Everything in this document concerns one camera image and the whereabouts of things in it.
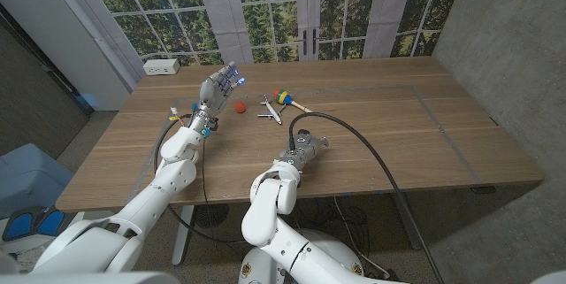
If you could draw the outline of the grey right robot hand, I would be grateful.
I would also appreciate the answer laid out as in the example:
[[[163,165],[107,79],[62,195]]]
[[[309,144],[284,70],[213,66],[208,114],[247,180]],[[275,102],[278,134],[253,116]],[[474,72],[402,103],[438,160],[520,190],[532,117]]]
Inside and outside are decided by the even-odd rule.
[[[300,129],[293,136],[293,143],[294,146],[289,145],[287,150],[279,154],[279,159],[293,165],[299,171],[317,155],[320,148],[329,145],[325,137],[316,137],[306,129]]]

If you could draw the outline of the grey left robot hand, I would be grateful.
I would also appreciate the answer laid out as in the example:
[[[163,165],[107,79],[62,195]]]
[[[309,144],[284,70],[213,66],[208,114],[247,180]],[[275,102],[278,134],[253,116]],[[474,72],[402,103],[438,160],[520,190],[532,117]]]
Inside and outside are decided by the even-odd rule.
[[[199,134],[215,131],[217,116],[226,106],[228,97],[245,82],[239,77],[236,64],[232,61],[212,73],[201,84],[199,103],[191,119],[190,128]]]

